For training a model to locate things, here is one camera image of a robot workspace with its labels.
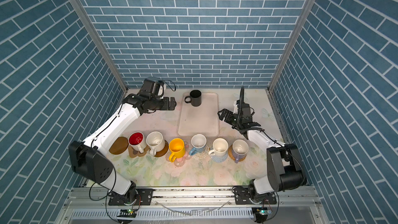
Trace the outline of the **purple mug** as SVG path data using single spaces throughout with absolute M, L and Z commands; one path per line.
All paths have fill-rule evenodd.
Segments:
M 246 158 L 249 151 L 249 146 L 244 140 L 236 140 L 232 144 L 232 158 L 235 163 L 239 163 L 241 160 Z

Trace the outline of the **plain white mug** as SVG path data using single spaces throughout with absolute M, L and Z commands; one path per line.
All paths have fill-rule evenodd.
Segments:
M 223 157 L 229 148 L 228 142 L 223 138 L 217 138 L 212 144 L 212 149 L 208 152 L 210 156 Z

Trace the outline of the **tan rattan round coaster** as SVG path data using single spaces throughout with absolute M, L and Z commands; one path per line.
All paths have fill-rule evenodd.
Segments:
M 235 163 L 242 162 L 242 161 L 244 161 L 244 160 L 246 159 L 246 157 L 247 157 L 247 154 L 246 154 L 246 153 L 243 154 L 243 155 L 240 154 L 240 153 L 237 153 L 237 152 L 233 149 L 233 146 L 232 146 L 232 145 L 229 146 L 228 155 L 229 155 L 229 158 L 232 159 Z

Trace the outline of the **white speckled mug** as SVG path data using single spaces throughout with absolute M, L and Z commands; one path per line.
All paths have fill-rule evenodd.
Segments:
M 162 133 L 158 131 L 151 132 L 147 138 L 146 143 L 149 146 L 149 153 L 155 156 L 157 153 L 161 152 L 165 147 L 165 140 Z

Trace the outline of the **white mug red inside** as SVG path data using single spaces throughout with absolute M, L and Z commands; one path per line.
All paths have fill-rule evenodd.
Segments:
M 140 153 L 147 147 L 146 138 L 141 132 L 135 132 L 129 137 L 129 145 Z

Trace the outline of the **black mug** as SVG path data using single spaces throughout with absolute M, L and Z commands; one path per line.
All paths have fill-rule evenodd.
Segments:
M 185 103 L 189 103 L 194 107 L 199 107 L 202 104 L 202 92 L 200 90 L 192 90 L 184 99 Z

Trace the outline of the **blue woven round coaster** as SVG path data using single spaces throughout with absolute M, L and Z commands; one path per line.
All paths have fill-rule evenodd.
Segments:
M 228 158 L 228 154 L 224 154 L 222 157 L 218 157 L 216 155 L 210 155 L 210 158 L 215 163 L 223 163 Z

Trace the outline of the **blue floral mug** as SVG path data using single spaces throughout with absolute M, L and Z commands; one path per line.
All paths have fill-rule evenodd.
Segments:
M 205 150 L 205 146 L 207 143 L 207 139 L 202 134 L 196 134 L 191 139 L 192 149 L 189 152 L 190 156 L 195 155 L 196 153 L 201 153 Z

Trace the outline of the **yellow mug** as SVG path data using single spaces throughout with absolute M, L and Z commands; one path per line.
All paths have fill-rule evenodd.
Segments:
M 171 151 L 171 155 L 169 156 L 170 162 L 182 158 L 186 153 L 184 141 L 180 138 L 171 140 L 169 143 L 169 150 Z

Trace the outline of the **glossy brown scratched coaster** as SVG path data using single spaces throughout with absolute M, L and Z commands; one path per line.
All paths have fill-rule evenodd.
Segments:
M 162 157 L 162 156 L 164 156 L 164 155 L 168 152 L 168 150 L 169 150 L 169 143 L 168 143 L 167 141 L 164 141 L 164 142 L 165 142 L 165 146 L 164 146 L 164 148 L 163 148 L 161 151 L 158 151 L 158 152 L 155 154 L 155 157 L 156 157 L 156 158 Z

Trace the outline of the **matte brown wooden coaster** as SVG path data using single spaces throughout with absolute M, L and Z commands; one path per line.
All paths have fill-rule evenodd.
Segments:
M 124 153 L 128 147 L 129 147 L 128 139 L 126 137 L 121 136 L 114 141 L 114 143 L 111 145 L 109 149 L 109 152 L 112 155 L 120 155 Z

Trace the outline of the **brown paw shaped coaster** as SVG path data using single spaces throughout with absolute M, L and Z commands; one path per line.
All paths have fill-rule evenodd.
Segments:
M 136 157 L 143 157 L 143 156 L 145 156 L 145 155 L 147 154 L 147 152 L 149 151 L 149 149 L 150 149 L 149 146 L 147 146 L 147 147 L 144 149 L 144 152 L 141 153 L 141 152 L 135 150 L 132 146 L 129 146 L 129 147 L 128 147 L 128 152 L 129 152 L 129 156 L 130 156 L 131 158 L 136 158 Z

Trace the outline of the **multicolour woven round coaster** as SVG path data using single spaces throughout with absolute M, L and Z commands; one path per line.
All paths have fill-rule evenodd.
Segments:
M 205 159 L 208 156 L 208 152 L 210 151 L 210 148 L 208 145 L 206 145 L 204 147 L 204 150 L 202 152 L 198 152 L 196 154 L 193 155 L 193 158 L 197 159 L 197 160 L 202 160 Z

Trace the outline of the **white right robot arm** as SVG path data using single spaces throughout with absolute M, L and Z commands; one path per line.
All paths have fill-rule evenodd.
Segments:
M 250 181 L 248 189 L 252 198 L 271 192 L 293 190 L 307 183 L 300 162 L 298 147 L 277 141 L 253 121 L 255 111 L 243 100 L 235 102 L 234 111 L 220 110 L 218 117 L 242 134 L 245 139 L 266 152 L 267 174 Z

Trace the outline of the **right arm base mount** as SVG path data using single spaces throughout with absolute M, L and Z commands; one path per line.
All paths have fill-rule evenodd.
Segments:
M 236 205 L 249 205 L 249 204 L 276 204 L 276 196 L 273 192 L 265 194 L 257 194 L 253 188 L 244 186 L 234 186 L 231 189 L 234 194 Z

